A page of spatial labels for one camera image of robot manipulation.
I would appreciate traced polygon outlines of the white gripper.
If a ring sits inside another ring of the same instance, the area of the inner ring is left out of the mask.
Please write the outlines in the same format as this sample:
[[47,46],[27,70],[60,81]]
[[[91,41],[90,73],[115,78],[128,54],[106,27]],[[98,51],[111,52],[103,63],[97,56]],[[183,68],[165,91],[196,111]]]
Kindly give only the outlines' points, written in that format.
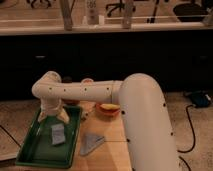
[[62,101],[60,99],[44,99],[41,101],[41,113],[38,116],[37,121],[41,123],[48,116],[56,116],[65,124],[68,124],[70,118],[65,109],[62,109]]

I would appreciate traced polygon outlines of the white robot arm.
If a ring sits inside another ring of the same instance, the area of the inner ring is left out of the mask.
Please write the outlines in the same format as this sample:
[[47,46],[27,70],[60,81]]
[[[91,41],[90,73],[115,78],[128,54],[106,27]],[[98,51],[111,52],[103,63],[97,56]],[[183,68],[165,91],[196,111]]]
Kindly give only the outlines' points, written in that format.
[[63,83],[58,73],[49,71],[34,83],[32,94],[41,100],[41,111],[51,116],[61,112],[64,99],[118,104],[134,171],[182,171],[165,98],[151,76]]

